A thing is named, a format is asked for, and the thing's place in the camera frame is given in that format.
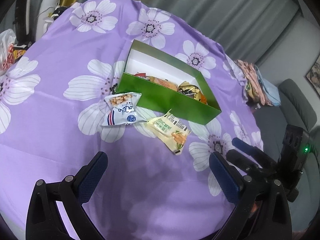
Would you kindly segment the person's left hand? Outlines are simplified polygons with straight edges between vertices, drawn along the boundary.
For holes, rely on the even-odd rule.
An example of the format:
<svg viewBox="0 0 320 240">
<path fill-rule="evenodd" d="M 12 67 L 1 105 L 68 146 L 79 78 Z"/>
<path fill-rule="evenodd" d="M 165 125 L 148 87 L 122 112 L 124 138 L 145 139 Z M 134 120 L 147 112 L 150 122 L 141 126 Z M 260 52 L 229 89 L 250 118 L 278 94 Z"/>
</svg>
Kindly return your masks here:
<svg viewBox="0 0 320 240">
<path fill-rule="evenodd" d="M 259 209 L 259 207 L 260 207 L 260 202 L 254 202 L 250 215 L 251 216 L 254 215 L 255 212 Z"/>
</svg>

